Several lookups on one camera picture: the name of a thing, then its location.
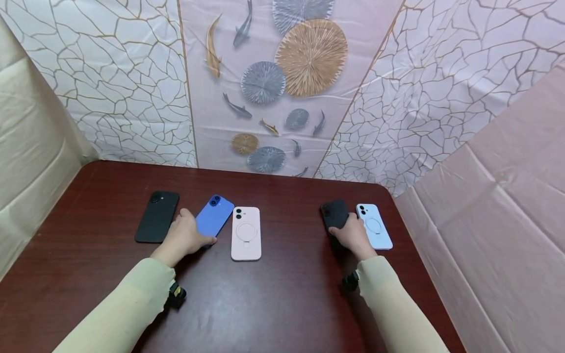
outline backdrop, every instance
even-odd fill
[[[563,0],[5,0],[100,155],[399,195],[565,53]]]

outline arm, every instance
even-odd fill
[[[350,213],[342,229],[330,228],[359,265],[359,290],[371,309],[390,353],[444,353],[447,347],[418,305],[406,292],[388,261],[377,256],[363,220]]]
[[[54,353],[131,352],[143,331],[163,311],[175,270],[141,260],[55,349]]]
[[[151,258],[141,260],[54,353],[130,353],[143,331],[163,311],[175,265],[187,254],[216,242],[196,230],[185,208]]]

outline brown circular pattern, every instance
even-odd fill
[[[241,155],[255,152],[259,146],[259,139],[252,134],[237,134],[232,138],[232,149]]]
[[[310,97],[327,90],[340,76],[347,57],[347,39],[330,20],[315,19],[294,26],[282,39],[275,62],[286,76],[286,92]]]

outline hand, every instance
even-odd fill
[[[216,237],[205,237],[196,228],[196,219],[186,208],[171,224],[163,243],[151,257],[169,267],[174,267],[183,257],[197,252],[204,245],[216,244]]]
[[[335,236],[340,243],[351,250],[357,260],[363,261],[373,256],[377,256],[373,247],[369,243],[365,226],[362,219],[357,219],[357,215],[350,212],[344,227],[338,229],[334,226],[329,227],[329,234]]]

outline wrist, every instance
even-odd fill
[[[375,249],[373,249],[371,246],[363,246],[360,247],[353,252],[353,255],[355,255],[355,258],[357,259],[358,262],[370,259],[370,258],[374,258],[375,256],[377,256],[377,253],[375,251]]]
[[[163,245],[159,245],[159,247],[153,251],[150,258],[162,262],[170,268],[174,268],[182,259],[182,256],[177,255],[176,251],[171,251]]]

